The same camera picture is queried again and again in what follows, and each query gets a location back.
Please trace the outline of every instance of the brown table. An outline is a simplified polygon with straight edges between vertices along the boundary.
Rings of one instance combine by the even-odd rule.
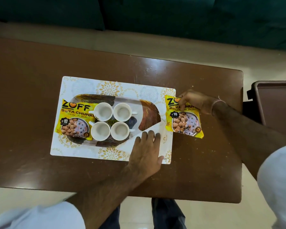
[[[241,111],[239,70],[0,39],[0,187],[77,192],[127,162],[50,155],[63,76],[192,88]],[[203,139],[174,134],[172,162],[132,196],[239,203],[242,163],[219,125],[201,115]]]

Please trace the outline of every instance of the yellow snack packet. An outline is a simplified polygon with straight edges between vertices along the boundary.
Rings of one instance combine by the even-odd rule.
[[[184,111],[180,111],[179,100],[174,96],[165,96],[166,130],[203,138],[198,109],[186,103]]]
[[[89,121],[95,122],[95,117],[89,111],[94,110],[96,105],[84,102],[72,103],[63,99],[55,131],[61,135],[92,140]]]

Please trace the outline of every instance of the leg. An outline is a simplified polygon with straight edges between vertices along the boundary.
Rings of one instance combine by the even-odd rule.
[[[185,216],[173,199],[152,198],[155,229],[186,229]]]
[[[106,221],[99,227],[99,229],[120,229],[119,224],[119,216],[120,216],[120,206],[119,205],[112,213],[109,215],[109,217],[106,219]]]

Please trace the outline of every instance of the hand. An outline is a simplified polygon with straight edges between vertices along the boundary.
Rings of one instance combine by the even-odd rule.
[[[217,98],[206,96],[191,89],[183,92],[179,98],[181,98],[178,102],[181,111],[184,110],[185,104],[188,102],[194,107],[199,108],[204,114],[212,114],[213,103],[215,100],[218,100]]]
[[[142,138],[137,137],[130,154],[128,166],[145,180],[160,170],[164,156],[159,157],[160,149],[159,133],[154,131],[142,133]]]

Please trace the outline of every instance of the tiled floor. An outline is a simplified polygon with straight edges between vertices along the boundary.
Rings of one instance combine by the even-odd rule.
[[[0,23],[0,38],[239,69],[244,72],[244,100],[247,100],[245,92],[254,81],[286,80],[286,52],[280,51],[148,34],[20,23]],[[240,204],[177,201],[186,216],[187,227],[271,228],[275,216],[244,165],[242,184]],[[70,194],[0,188],[0,213],[13,207],[54,204]],[[121,206],[120,223],[122,229],[153,228],[150,199],[126,198]]]

